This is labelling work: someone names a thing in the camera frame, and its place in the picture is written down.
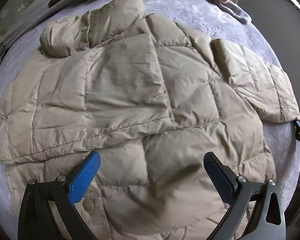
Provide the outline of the beige quilted down jacket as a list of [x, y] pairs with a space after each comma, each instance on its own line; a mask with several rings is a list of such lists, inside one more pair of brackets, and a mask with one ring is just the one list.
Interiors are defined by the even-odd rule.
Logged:
[[99, 239], [206, 239], [226, 204], [203, 168], [276, 177], [263, 123], [300, 118], [287, 74], [248, 48], [142, 0], [49, 23], [0, 104], [0, 162], [14, 213], [27, 182], [101, 168], [78, 204]]

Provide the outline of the grey folded bed cover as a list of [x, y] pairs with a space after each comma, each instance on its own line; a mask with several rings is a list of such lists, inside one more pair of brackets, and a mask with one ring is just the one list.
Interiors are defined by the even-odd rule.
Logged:
[[66, 7], [81, 3], [83, 0], [61, 0], [49, 6], [51, 0], [35, 0], [21, 15], [4, 35], [3, 41], [0, 43], [0, 50], [7, 50], [25, 33], [34, 28], [43, 20], [52, 17]]

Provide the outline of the grey sock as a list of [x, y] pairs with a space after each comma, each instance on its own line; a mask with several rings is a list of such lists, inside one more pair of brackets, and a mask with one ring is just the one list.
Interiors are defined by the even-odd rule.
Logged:
[[233, 1], [228, 1], [226, 3], [219, 2], [218, 0], [207, 0], [207, 1], [216, 5], [217, 7], [219, 7], [219, 9], [228, 13], [233, 18], [235, 18], [236, 20], [238, 20], [243, 24], [249, 24], [252, 22], [250, 15]]

